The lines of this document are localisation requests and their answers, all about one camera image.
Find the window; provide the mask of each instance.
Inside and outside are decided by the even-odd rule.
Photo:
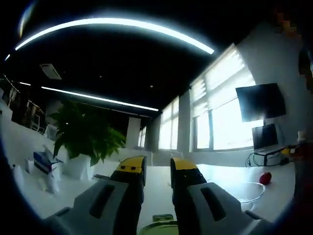
[[[164,110],[161,116],[160,136],[158,148],[177,149],[178,140],[178,111],[179,98],[177,97]]]
[[[263,120],[242,122],[236,87],[255,85],[234,45],[192,84],[191,112],[195,148],[226,150],[253,146],[252,127]]]
[[[139,132],[139,140],[138,140],[138,146],[139,147],[145,147],[145,140],[146,140],[146,129],[147,127],[144,127],[142,130]]]

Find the computer monitor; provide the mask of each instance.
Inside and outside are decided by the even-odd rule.
[[[277,83],[236,88],[243,121],[275,118],[286,114]]]
[[[252,128],[254,149],[265,148],[278,144],[275,124]]]

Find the potted plant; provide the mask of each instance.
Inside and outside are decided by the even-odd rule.
[[[125,145],[125,137],[106,121],[104,109],[66,101],[50,116],[58,128],[53,156],[63,145],[69,158],[66,171],[75,178],[91,179],[94,165]]]

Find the red apple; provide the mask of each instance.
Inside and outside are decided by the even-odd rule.
[[[262,185],[268,185],[270,183],[271,178],[272,178],[272,174],[269,172],[265,172],[261,175],[259,182]]]

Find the green leaves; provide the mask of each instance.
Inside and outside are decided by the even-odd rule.
[[[85,154],[91,157],[92,166],[125,146],[125,137],[106,122],[105,110],[66,101],[50,117],[56,120],[58,127],[54,157],[64,145],[70,159]]]

